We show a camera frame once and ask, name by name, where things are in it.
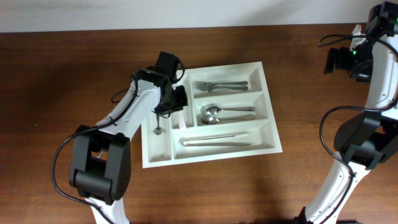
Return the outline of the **large metal spoon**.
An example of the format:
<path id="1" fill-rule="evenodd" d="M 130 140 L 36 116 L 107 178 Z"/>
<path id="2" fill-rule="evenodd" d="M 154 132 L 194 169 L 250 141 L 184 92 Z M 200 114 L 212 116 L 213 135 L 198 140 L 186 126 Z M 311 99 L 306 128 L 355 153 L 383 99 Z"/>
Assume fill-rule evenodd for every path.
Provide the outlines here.
<path id="1" fill-rule="evenodd" d="M 202 106 L 200 112 L 202 115 L 217 115 L 219 112 L 222 111 L 248 111 L 248 112 L 255 112 L 255 107 L 238 107 L 238 108 L 220 108 L 216 104 L 208 104 Z"/>
<path id="2" fill-rule="evenodd" d="M 254 120 L 256 117 L 254 115 L 245 115 L 245 116 L 237 116 L 230 118 L 218 118 L 215 115 L 206 115 L 203 116 L 199 123 L 202 125 L 216 125 L 216 124 L 224 124 L 224 123 L 232 123 L 237 121 L 250 121 Z"/>

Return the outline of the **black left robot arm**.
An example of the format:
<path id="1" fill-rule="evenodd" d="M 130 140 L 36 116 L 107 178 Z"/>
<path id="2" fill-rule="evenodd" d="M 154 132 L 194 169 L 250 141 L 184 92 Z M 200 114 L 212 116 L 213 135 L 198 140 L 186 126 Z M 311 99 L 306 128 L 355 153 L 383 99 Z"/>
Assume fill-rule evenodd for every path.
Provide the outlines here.
<path id="1" fill-rule="evenodd" d="M 131 139 L 148 114 L 169 116 L 188 105 L 185 88 L 177 84 L 181 67 L 177 56 L 161 52 L 154 66 L 132 74 L 130 87 L 109 115 L 76 130 L 69 184 L 91 207 L 96 223 L 128 222 L 123 195 L 131 177 Z"/>

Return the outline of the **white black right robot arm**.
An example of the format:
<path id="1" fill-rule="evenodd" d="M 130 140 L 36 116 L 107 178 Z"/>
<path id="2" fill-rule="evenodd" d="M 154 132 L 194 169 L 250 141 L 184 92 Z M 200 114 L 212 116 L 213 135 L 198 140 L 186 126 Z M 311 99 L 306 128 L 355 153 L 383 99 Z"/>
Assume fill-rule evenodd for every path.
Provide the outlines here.
<path id="1" fill-rule="evenodd" d="M 358 114 L 337 130 L 333 150 L 325 150 L 334 159 L 318 195 L 303 207 L 293 223 L 337 223 L 339 213 L 361 179 L 378 164 L 397 153 L 397 4 L 384 1 L 374 6 L 366 27 L 356 25 L 352 34 L 331 35 L 334 43 L 350 40 L 350 47 L 328 51 L 325 74 L 346 70 L 359 82 L 369 82 L 364 107 L 338 106 Z"/>

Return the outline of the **small metal teaspoon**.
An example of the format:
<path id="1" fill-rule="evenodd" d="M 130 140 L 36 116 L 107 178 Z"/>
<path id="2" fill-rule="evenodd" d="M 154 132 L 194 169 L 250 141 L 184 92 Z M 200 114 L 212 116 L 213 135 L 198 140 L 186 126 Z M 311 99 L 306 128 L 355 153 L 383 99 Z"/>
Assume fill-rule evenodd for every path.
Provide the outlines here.
<path id="1" fill-rule="evenodd" d="M 161 135 L 163 133 L 163 129 L 160 127 L 160 115 L 156 114 L 156 121 L 157 121 L 157 126 L 153 130 L 153 133 L 157 136 Z"/>

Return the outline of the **metal fork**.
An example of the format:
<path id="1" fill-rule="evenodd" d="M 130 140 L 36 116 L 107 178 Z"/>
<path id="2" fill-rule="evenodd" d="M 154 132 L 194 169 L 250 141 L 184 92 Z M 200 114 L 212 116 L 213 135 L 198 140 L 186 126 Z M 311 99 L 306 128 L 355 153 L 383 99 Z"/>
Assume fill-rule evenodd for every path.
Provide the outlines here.
<path id="1" fill-rule="evenodd" d="M 204 86 L 213 86 L 213 85 L 239 85 L 239 86 L 247 86 L 248 82 L 200 82 L 195 81 L 195 85 L 204 85 Z"/>
<path id="2" fill-rule="evenodd" d="M 208 86 L 208 85 L 196 85 L 195 88 L 204 92 L 212 92 L 217 89 L 222 90 L 239 90 L 239 91 L 247 91 L 249 88 L 247 86 Z"/>

